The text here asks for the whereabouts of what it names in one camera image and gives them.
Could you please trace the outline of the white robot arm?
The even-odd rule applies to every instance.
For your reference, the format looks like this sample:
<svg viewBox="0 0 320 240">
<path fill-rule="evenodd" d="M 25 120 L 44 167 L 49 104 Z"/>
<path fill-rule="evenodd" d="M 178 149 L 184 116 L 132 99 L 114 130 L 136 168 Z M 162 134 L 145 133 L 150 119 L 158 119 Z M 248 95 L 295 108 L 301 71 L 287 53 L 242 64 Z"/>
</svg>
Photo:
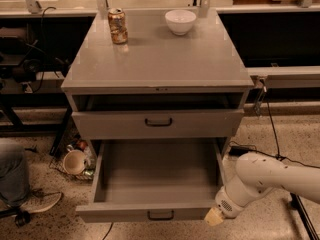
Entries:
<svg viewBox="0 0 320 240">
<path fill-rule="evenodd" d="M 320 203 L 320 169 L 286 165 L 255 152 L 237 159 L 235 175 L 215 196 L 215 205 L 204 220 L 216 226 L 225 219 L 236 218 L 251 202 L 268 195 L 273 189 L 283 189 Z"/>
</svg>

